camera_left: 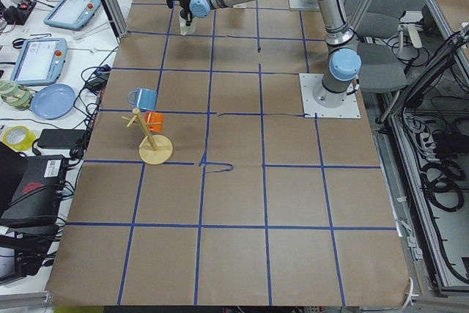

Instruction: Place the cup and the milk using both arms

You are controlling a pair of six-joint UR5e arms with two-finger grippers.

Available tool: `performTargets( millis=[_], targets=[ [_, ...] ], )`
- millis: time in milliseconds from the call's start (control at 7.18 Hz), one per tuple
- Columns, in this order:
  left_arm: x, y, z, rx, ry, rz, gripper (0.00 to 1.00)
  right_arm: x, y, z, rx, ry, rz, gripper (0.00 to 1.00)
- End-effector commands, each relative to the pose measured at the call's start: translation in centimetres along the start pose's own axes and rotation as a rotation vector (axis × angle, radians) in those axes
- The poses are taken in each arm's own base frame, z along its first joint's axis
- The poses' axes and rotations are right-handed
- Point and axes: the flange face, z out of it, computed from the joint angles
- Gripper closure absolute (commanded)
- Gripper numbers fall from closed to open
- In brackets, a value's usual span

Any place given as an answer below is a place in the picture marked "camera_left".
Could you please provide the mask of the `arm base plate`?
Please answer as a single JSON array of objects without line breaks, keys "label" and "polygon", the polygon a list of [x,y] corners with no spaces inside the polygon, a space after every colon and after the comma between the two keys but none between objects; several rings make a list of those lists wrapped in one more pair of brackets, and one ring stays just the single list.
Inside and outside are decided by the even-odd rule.
[{"label": "arm base plate", "polygon": [[289,0],[289,8],[298,11],[320,11],[317,0]]},{"label": "arm base plate", "polygon": [[300,73],[303,115],[307,118],[360,119],[356,92],[352,84],[343,93],[331,93],[322,85],[323,74]]}]

